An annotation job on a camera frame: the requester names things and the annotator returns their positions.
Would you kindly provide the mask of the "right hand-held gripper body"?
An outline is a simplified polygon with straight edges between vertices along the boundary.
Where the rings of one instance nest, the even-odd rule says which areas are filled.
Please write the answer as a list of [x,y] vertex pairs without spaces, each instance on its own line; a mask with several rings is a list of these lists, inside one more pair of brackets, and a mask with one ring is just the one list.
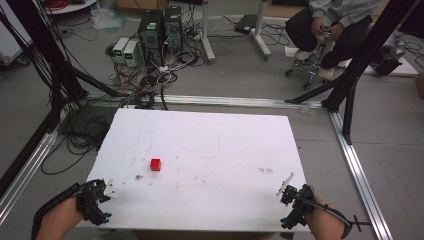
[[295,187],[288,185],[283,191],[281,202],[285,205],[291,203],[292,211],[287,217],[280,220],[281,226],[289,230],[298,224],[305,226],[305,214],[314,210],[314,207],[309,205],[309,202],[314,200],[314,192],[311,186],[304,184],[297,190]]

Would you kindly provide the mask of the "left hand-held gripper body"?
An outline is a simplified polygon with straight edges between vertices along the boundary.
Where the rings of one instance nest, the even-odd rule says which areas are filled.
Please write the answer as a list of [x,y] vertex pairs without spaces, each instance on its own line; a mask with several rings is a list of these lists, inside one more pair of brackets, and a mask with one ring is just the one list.
[[105,194],[106,183],[103,179],[95,179],[84,183],[76,194],[77,210],[84,215],[85,221],[96,226],[109,222],[111,213],[104,213],[99,204],[110,200]]

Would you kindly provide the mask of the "person's left hand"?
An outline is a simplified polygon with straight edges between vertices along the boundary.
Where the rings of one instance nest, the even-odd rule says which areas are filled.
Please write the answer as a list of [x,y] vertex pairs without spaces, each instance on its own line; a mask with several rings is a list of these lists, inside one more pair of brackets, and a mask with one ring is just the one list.
[[77,210],[76,198],[68,198],[44,215],[38,234],[40,232],[59,232],[67,234],[75,228],[83,218],[84,215]]

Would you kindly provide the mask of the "person's right hand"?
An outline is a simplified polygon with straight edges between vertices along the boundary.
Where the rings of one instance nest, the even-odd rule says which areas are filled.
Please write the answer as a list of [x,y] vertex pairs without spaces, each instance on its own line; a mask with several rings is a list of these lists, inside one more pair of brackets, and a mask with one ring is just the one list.
[[344,223],[324,210],[315,209],[305,216],[305,220],[313,236],[324,234],[342,236],[344,233]]

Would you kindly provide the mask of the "wheeled chair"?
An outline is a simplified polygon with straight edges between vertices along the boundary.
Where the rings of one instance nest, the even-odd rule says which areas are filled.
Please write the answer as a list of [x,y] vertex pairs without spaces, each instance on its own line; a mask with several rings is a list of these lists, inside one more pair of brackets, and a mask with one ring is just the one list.
[[324,33],[322,36],[317,38],[317,47],[311,53],[311,55],[305,60],[295,59],[291,68],[285,72],[287,77],[291,77],[295,71],[302,71],[309,74],[308,81],[302,86],[304,90],[309,90],[312,86],[313,81],[318,76],[318,70],[321,67],[322,58],[330,51],[334,45],[334,42],[329,39],[330,34]]

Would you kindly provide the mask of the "white power supply box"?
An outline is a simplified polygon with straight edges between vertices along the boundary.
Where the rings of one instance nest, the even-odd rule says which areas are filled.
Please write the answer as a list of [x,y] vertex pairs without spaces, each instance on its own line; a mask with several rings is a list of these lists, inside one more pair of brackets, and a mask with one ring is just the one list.
[[114,60],[118,64],[125,63],[124,50],[126,48],[128,41],[129,41],[128,37],[121,37],[112,49],[114,54]]
[[124,50],[124,58],[128,67],[136,67],[141,61],[141,52],[136,40],[130,40]]

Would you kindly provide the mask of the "flat black device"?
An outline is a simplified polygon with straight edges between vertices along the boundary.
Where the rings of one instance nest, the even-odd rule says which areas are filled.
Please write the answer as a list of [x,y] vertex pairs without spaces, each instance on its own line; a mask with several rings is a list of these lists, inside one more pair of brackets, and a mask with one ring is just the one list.
[[244,15],[235,25],[234,31],[248,35],[256,26],[257,16],[255,14]]

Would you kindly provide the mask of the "black computer tower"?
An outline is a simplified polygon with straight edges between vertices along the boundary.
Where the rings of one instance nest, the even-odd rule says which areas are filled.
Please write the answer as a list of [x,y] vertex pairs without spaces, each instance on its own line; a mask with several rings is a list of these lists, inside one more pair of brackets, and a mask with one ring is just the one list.
[[183,49],[182,43],[182,9],[180,6],[168,6],[164,11],[164,25],[168,49],[177,53]]
[[148,49],[159,49],[163,43],[163,11],[148,9],[144,12],[138,28],[140,42]]

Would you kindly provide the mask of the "clear plastic bag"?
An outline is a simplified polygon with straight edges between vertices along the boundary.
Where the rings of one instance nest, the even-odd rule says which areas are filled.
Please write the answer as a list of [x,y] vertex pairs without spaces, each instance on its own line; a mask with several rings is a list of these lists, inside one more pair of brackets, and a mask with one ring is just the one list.
[[125,26],[127,20],[113,9],[92,9],[90,11],[93,27],[96,30],[119,29]]

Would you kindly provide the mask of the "white case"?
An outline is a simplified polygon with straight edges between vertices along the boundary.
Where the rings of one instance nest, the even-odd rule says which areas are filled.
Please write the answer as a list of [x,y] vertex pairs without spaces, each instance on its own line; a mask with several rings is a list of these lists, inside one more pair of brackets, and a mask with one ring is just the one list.
[[[32,39],[26,32],[6,0],[0,0],[0,13],[3,13],[12,27],[23,37],[23,39],[31,44]],[[0,65],[10,65],[20,54],[22,49],[12,36],[6,26],[0,21]]]

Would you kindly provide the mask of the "round white table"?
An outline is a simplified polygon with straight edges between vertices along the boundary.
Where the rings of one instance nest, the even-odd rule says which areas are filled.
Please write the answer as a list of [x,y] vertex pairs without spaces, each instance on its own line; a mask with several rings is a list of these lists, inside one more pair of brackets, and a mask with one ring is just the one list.
[[98,0],[83,0],[82,3],[71,3],[71,0],[41,0],[42,7],[50,15],[65,14],[79,11],[93,4]]

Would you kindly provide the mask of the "aluminium floor rail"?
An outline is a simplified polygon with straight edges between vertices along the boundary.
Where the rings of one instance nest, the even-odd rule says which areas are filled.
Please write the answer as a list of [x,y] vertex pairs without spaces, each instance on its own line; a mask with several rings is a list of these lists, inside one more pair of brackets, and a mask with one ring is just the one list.
[[335,129],[348,169],[352,175],[353,181],[360,195],[360,199],[365,207],[376,238],[378,240],[394,240],[354,146],[349,144],[346,138],[342,135],[343,122],[340,115],[338,113],[330,113],[329,117],[332,121],[332,125]]
[[[166,105],[199,105],[266,109],[322,109],[322,104],[319,101],[306,101],[300,104],[294,104],[287,103],[285,100],[279,99],[186,95],[165,95],[163,99],[165,100]],[[155,102],[161,103],[163,99],[160,96],[157,96],[155,98]]]
[[0,198],[0,226],[5,222],[9,213],[23,194],[24,190],[34,177],[44,158],[55,144],[58,132],[46,133],[30,151],[26,163],[18,172],[5,194]]

